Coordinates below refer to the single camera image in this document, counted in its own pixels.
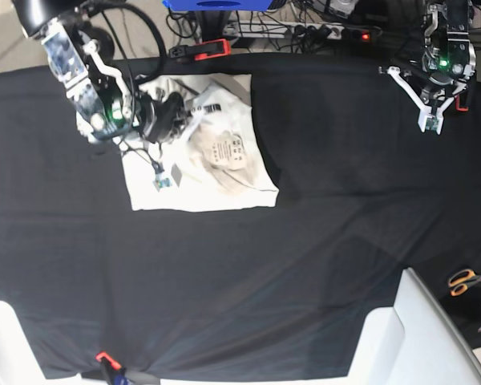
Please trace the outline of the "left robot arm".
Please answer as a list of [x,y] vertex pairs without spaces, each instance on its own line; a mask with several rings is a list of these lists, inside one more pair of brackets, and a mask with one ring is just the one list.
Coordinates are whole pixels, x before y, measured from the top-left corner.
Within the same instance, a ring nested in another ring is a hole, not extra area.
[[473,17],[471,1],[424,2],[418,77],[425,104],[452,97],[457,111],[469,111],[476,83],[476,53],[469,37]]

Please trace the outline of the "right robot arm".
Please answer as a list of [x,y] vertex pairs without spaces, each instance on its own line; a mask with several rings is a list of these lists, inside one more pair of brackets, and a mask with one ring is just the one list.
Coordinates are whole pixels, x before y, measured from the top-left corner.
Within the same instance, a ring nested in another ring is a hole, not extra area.
[[[92,143],[135,132],[150,143],[167,143],[188,125],[183,96],[177,92],[153,99],[140,86],[163,72],[168,53],[163,37],[137,6],[125,1],[15,1],[24,34],[38,40],[54,77],[84,122],[81,132]],[[139,78],[113,64],[123,47],[113,28],[94,27],[91,19],[108,10],[136,15],[155,39],[159,59],[154,70]]]

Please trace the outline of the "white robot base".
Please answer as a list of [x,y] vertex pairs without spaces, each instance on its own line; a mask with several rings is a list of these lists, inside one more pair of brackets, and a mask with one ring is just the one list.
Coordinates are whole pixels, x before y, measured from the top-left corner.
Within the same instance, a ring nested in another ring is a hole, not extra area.
[[348,384],[481,384],[481,363],[423,280],[405,269],[394,304],[369,312]]
[[47,379],[26,339],[14,309],[0,301],[0,384],[80,384],[75,375]]

